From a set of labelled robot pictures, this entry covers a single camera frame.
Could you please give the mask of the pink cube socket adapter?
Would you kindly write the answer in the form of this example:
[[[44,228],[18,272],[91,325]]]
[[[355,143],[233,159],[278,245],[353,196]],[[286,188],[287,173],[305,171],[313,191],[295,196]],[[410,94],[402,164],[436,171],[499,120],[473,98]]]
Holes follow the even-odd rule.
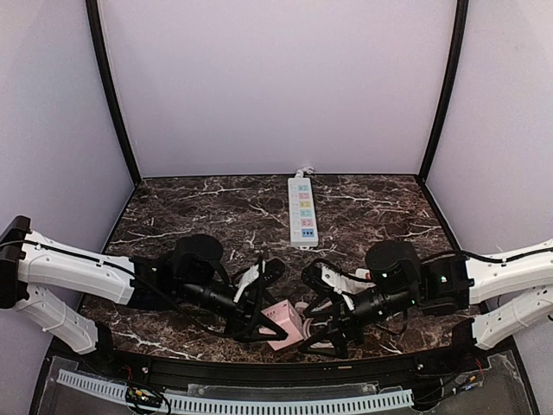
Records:
[[[289,300],[282,300],[262,310],[264,316],[287,333],[281,341],[268,341],[269,346],[278,351],[304,340],[302,319]]]

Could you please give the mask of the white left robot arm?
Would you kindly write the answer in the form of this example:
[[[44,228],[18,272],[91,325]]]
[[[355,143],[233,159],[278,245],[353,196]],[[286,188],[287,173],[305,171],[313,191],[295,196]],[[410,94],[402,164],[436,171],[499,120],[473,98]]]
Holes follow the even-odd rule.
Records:
[[[67,306],[50,286],[133,310],[172,310],[223,339],[286,340],[287,331],[262,311],[266,290],[284,274],[284,263],[258,258],[234,283],[221,263],[223,253],[214,237],[194,234],[156,259],[108,256],[49,239],[18,215],[1,234],[1,307],[25,313],[77,354],[110,350],[111,331]]]

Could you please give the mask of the white multicolour power strip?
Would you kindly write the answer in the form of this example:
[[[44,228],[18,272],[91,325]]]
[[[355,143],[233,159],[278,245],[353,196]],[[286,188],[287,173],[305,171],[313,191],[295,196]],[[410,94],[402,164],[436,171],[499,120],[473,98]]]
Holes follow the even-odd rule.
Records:
[[[319,245],[319,234],[315,198],[308,175],[288,179],[288,200],[290,244],[300,249],[316,248]]]

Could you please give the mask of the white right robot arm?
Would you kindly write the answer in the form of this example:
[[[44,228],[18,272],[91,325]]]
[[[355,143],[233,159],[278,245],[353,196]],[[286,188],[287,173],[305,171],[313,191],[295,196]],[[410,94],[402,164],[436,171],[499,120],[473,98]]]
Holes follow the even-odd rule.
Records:
[[[497,309],[454,327],[462,348],[489,350],[552,312],[552,242],[493,255],[462,250],[420,258],[410,242],[385,240],[365,254],[365,275],[355,277],[323,259],[301,274],[316,299],[307,318],[327,325],[303,341],[304,354],[346,359],[349,342],[364,329],[417,307],[425,316],[448,316],[492,297],[518,292]]]

